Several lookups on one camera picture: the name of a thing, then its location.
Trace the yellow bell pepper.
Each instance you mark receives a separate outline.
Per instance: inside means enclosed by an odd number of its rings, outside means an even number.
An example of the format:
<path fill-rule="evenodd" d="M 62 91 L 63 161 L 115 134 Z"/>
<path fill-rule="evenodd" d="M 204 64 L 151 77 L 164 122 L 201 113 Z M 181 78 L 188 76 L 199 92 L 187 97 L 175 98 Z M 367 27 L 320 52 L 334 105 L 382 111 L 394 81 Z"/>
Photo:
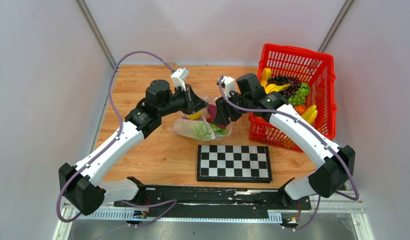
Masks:
<path fill-rule="evenodd" d="M 203 114 L 200 111 L 187 116 L 187 118 L 192 121 L 201 120 L 202 117 L 203 117 Z"/>

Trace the purple eggplant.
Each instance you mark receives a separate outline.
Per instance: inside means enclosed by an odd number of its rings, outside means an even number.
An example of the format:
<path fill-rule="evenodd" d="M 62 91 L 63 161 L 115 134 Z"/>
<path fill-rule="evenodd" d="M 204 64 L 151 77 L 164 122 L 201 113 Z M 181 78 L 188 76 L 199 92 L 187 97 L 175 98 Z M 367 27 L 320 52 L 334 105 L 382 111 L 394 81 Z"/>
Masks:
<path fill-rule="evenodd" d="M 226 129 L 227 128 L 226 125 L 215 123 L 215 119 L 216 119 L 216 116 L 217 116 L 217 111 L 218 111 L 218 109 L 215 105 L 209 104 L 208 107 L 207 107 L 208 116 L 206 117 L 206 121 L 208 123 L 216 125 L 217 127 L 221 128 L 221 129 Z"/>

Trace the clear zip top bag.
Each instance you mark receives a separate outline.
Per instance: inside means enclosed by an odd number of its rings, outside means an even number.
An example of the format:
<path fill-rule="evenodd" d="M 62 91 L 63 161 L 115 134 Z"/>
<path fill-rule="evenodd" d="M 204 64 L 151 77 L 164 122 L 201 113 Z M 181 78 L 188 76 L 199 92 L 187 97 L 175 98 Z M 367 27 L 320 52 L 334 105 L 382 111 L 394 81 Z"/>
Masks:
<path fill-rule="evenodd" d="M 203 142 L 229 136 L 232 133 L 232 125 L 214 124 L 208 109 L 216 106 L 215 101 L 207 95 L 203 99 L 208 102 L 208 107 L 192 115 L 180 113 L 174 121 L 172 131 L 179 136 Z"/>

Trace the green napa cabbage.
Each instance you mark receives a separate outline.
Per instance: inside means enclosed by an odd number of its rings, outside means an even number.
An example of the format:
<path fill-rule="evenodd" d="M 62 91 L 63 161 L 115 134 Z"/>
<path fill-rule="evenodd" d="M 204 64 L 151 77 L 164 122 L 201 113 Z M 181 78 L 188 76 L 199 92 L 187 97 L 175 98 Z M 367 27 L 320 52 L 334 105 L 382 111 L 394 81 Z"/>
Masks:
<path fill-rule="evenodd" d="M 188 120 L 182 126 L 179 134 L 199 141 L 212 141 L 227 136 L 229 131 L 219 128 L 213 123 Z"/>

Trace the green grapes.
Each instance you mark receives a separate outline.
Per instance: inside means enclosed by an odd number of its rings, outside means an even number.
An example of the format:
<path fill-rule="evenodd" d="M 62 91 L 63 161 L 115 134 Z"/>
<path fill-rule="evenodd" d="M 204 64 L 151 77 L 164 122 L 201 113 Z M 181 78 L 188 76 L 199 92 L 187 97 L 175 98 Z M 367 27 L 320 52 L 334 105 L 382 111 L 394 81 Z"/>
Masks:
<path fill-rule="evenodd" d="M 306 95 L 297 91 L 288 99 L 288 102 L 292 106 L 304 106 L 306 104 Z"/>

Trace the red plastic basket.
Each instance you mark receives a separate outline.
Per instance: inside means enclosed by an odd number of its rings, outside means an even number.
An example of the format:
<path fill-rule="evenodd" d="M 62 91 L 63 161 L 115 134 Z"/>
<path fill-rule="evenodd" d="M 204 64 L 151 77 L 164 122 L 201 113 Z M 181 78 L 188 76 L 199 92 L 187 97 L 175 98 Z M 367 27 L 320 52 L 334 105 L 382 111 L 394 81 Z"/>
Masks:
<path fill-rule="evenodd" d="M 300 82 L 310 86 L 305 105 L 316 106 L 313 127 L 332 140 L 336 135 L 337 111 L 334 58 L 330 54 L 302 47 L 266 43 L 258 63 L 259 76 L 264 68 L 270 68 L 274 77 L 297 77 Z M 250 113 L 248 120 L 251 141 L 295 152 L 302 151 L 286 134 L 262 118 Z"/>

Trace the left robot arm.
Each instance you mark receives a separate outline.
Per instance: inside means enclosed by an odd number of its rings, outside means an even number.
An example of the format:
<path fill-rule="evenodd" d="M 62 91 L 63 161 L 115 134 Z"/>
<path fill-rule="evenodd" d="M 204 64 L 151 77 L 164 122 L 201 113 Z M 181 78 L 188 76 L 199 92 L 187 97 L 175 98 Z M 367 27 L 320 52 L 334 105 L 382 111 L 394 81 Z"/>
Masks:
<path fill-rule="evenodd" d="M 129 150 L 156 130 L 164 116 L 177 112 L 192 115 L 208 105 L 189 84 L 171 91 L 168 81 L 152 81 L 145 90 L 145 97 L 102 145 L 76 164 L 65 163 L 59 168 L 63 196 L 85 216 L 105 203 L 128 201 L 135 207 L 142 206 L 146 193 L 139 180 L 127 177 L 121 181 L 103 182 L 103 177 Z"/>

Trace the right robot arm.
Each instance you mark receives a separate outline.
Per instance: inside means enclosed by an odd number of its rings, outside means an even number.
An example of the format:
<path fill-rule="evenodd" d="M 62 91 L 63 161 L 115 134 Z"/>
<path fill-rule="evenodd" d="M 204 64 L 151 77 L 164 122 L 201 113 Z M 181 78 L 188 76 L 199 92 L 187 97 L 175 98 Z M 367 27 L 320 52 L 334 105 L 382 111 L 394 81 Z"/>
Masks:
<path fill-rule="evenodd" d="M 254 73 L 238 79 L 222 75 L 217 80 L 221 97 L 216 99 L 218 124 L 237 121 L 243 114 L 254 113 L 287 135 L 313 162 L 316 170 L 300 178 L 287 181 L 280 189 L 279 204 L 291 209 L 300 198 L 319 195 L 329 198 L 339 194 L 339 188 L 350 181 L 354 196 L 340 193 L 350 200 L 358 200 L 359 192 L 353 179 L 355 151 L 331 141 L 309 124 L 287 98 L 277 91 L 267 93 Z"/>

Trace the yellow banana bunch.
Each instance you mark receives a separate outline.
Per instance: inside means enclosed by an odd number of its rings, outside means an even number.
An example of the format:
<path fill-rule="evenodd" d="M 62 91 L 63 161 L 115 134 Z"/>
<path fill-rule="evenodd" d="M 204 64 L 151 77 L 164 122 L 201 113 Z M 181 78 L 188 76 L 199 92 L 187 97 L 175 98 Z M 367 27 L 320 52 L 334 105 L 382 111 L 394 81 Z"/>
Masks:
<path fill-rule="evenodd" d="M 286 83 L 283 85 L 276 85 L 275 83 L 270 83 L 266 87 L 264 87 L 264 90 L 267 94 L 271 92 L 281 92 L 287 90 L 291 86 L 290 83 Z"/>
<path fill-rule="evenodd" d="M 311 105 L 307 110 L 301 115 L 301 117 L 310 125 L 314 124 L 318 115 L 317 105 Z"/>

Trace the black white checkerboard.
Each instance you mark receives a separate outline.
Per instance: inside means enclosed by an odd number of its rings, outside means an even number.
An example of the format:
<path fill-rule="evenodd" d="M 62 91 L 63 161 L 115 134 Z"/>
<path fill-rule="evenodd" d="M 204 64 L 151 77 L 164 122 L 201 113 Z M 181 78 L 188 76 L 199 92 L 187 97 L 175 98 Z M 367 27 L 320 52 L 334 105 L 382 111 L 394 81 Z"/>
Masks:
<path fill-rule="evenodd" d="M 270 183 L 270 151 L 256 145 L 199 145 L 196 180 L 199 182 Z"/>

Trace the yellow pear squash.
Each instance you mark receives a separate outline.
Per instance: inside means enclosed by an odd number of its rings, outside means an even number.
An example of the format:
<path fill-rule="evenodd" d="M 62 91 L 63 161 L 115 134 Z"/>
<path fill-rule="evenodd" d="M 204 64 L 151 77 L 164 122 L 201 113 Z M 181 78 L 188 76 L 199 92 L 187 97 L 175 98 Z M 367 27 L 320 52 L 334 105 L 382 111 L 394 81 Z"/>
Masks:
<path fill-rule="evenodd" d="M 270 67 L 265 67 L 261 71 L 260 75 L 260 85 L 266 87 L 268 85 L 268 80 L 272 77 L 272 69 Z"/>

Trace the red orange fruit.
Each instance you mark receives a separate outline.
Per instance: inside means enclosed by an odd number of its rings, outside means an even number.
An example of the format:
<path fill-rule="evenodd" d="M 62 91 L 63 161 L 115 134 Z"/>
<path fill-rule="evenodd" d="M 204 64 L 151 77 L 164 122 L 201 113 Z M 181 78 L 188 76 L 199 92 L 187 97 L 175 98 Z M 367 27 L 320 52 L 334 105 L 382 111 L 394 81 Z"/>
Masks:
<path fill-rule="evenodd" d="M 305 105 L 296 105 L 293 108 L 299 115 L 303 115 L 308 109 Z"/>

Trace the dark purple grapes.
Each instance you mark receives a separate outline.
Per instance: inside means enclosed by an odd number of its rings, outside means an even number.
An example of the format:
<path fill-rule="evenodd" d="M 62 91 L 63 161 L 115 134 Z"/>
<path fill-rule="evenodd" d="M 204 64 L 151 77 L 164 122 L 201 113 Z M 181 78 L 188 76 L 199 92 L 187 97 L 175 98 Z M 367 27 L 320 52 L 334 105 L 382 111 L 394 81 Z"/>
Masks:
<path fill-rule="evenodd" d="M 286 99 L 289 99 L 300 88 L 301 82 L 297 77 L 277 75 L 268 80 L 267 90 L 275 90 Z"/>

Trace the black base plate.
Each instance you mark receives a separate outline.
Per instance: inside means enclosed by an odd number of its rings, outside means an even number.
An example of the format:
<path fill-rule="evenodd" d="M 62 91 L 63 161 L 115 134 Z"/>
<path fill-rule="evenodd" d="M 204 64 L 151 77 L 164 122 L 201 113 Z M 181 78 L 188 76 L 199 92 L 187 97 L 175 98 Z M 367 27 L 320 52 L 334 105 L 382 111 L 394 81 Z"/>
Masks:
<path fill-rule="evenodd" d="M 269 211 L 310 210 L 308 197 L 283 202 L 276 189 L 192 187 L 148 185 L 129 203 L 140 206 L 157 205 L 148 216 L 157 217 L 176 200 L 166 218 L 190 219 L 267 219 Z"/>

